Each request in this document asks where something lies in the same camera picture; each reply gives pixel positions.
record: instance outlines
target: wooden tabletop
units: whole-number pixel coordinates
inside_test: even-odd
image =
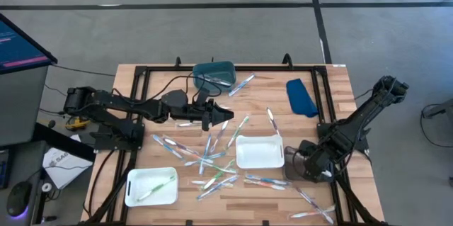
[[[113,86],[123,94],[130,94],[135,66],[132,64],[121,64],[118,67]],[[327,65],[327,70],[337,118],[346,118],[356,109],[348,71],[344,66],[334,65]],[[149,98],[160,91],[174,76],[187,74],[189,72],[152,72],[147,97]],[[250,74],[251,72],[237,72],[237,80],[242,81]],[[274,135],[275,131],[266,116],[265,109],[267,107],[272,109],[284,146],[298,147],[302,140],[317,142],[316,124],[319,119],[317,117],[308,118],[304,115],[295,115],[289,106],[286,83],[293,79],[302,80],[311,99],[314,101],[313,85],[309,72],[256,72],[255,79],[234,96],[228,97],[226,94],[222,94],[220,97],[214,98],[216,103],[231,107],[234,112],[234,119],[230,120],[226,132],[217,146],[217,151],[221,151],[246,115],[250,116],[250,120],[245,124],[241,132],[242,135]],[[323,108],[325,115],[328,115],[326,97],[320,76],[319,83],[324,103]],[[185,80],[175,80],[166,91],[174,89],[185,89]],[[189,81],[189,99],[195,92],[196,89],[193,83]],[[115,114],[120,117],[125,115],[121,112],[115,112]],[[156,124],[148,120],[145,120],[144,123],[146,125],[145,138],[143,148],[138,153],[136,169],[174,167],[178,172],[179,178],[178,200],[172,205],[130,208],[127,216],[128,225],[184,225],[186,220],[193,220],[194,225],[261,225],[263,220],[269,220],[271,225],[328,224],[322,216],[318,215],[289,219],[288,217],[291,214],[310,211],[313,208],[292,188],[285,191],[276,191],[271,188],[244,183],[243,177],[239,178],[233,188],[223,188],[215,194],[197,201],[195,198],[200,194],[200,191],[197,189],[198,186],[192,184],[191,181],[208,180],[217,171],[208,167],[205,169],[203,176],[200,176],[198,174],[198,166],[183,166],[180,160],[153,141],[151,135],[168,135],[202,153],[209,133],[215,136],[222,124],[214,126],[209,132],[203,132],[200,126],[177,128],[174,120],[168,120],[164,124]],[[235,149],[235,145],[233,145],[228,150],[228,155],[216,159],[215,164],[227,164],[228,161],[236,156]],[[101,152],[96,156],[88,193],[90,193],[93,178],[107,153]],[[93,197],[94,210],[103,202],[112,188],[116,163],[117,152],[105,164],[96,184]],[[352,189],[357,197],[373,216],[378,220],[383,220],[384,216],[369,162],[361,154],[354,153],[349,163],[348,171]],[[282,179],[281,169],[256,169],[248,170],[247,172],[259,176]],[[243,176],[245,171],[239,169],[239,173]],[[295,182],[295,184],[301,186],[322,208],[333,205],[331,190],[327,183],[301,181]],[[124,202],[124,193],[120,193],[118,197],[115,211],[116,220],[119,220],[121,205]],[[342,191],[340,192],[340,197],[344,207],[345,220],[348,220],[345,197]],[[87,214],[83,213],[82,220],[86,219]]]

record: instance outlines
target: monitor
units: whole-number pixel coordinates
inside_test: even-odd
[[[56,63],[50,52],[0,14],[0,74]]]

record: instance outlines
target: paper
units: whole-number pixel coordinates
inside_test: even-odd
[[[79,135],[72,135],[71,139],[80,142]],[[58,150],[56,148],[50,148],[48,152],[44,154],[44,159],[42,161],[42,167],[47,168],[49,166],[62,166],[64,168],[72,168],[75,166],[86,167],[91,166],[93,162],[89,162],[85,159],[75,157],[67,152]],[[54,182],[55,186],[58,189],[63,189],[69,183],[71,183],[79,174],[81,174],[85,169],[75,168],[75,169],[60,169],[60,168],[48,168],[45,169],[49,177]]]

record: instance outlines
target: teal container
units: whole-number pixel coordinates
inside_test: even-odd
[[[222,90],[223,94],[225,92],[231,91],[234,88],[234,84],[236,83],[236,70],[234,69],[233,62],[225,61],[196,64],[193,67],[193,76],[202,77],[202,73],[207,77],[220,79],[222,81],[230,83],[230,87],[216,84]],[[193,84],[195,85],[195,87],[197,87],[197,89],[200,89],[202,83],[202,79],[193,79]],[[207,89],[210,92],[210,95],[219,93],[219,89],[208,82],[205,82],[205,84],[203,84],[203,88]]]

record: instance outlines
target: white plastic container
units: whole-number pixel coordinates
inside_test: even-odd
[[[138,198],[171,176],[176,179],[141,201]],[[168,205],[178,199],[178,173],[173,167],[155,169],[133,169],[127,175],[125,203],[128,207],[144,205]]]
[[[279,135],[236,138],[236,163],[241,169],[274,169],[285,164]]]

